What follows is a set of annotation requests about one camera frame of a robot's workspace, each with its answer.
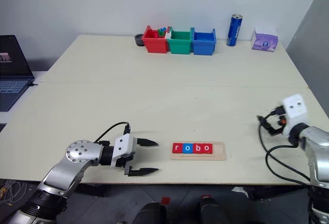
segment blue letter block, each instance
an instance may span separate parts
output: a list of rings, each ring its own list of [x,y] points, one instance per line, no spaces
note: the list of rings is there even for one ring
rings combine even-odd
[[[192,153],[193,153],[193,144],[183,143],[183,154],[192,154]]]

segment green bin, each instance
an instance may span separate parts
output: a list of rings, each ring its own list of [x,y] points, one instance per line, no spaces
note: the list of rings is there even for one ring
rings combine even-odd
[[[174,31],[168,27],[169,35],[167,41],[171,53],[190,54],[192,51],[192,28],[190,31]]]

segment tissue box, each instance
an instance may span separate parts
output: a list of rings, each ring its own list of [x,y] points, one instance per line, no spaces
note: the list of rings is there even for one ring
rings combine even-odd
[[[274,29],[256,27],[251,39],[251,49],[274,52],[278,41],[278,34]]]

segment blue bin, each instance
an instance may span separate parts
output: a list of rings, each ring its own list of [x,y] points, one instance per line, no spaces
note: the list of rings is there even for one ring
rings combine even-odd
[[[212,55],[216,46],[216,33],[212,29],[211,33],[195,32],[192,30],[192,51],[199,55]]]

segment soda can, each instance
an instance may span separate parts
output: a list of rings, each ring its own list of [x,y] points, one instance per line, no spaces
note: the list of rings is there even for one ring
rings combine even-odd
[[[226,45],[235,46],[237,36],[240,31],[241,23],[242,23],[242,15],[233,14],[231,18],[231,25],[230,25],[230,30],[228,32]]]

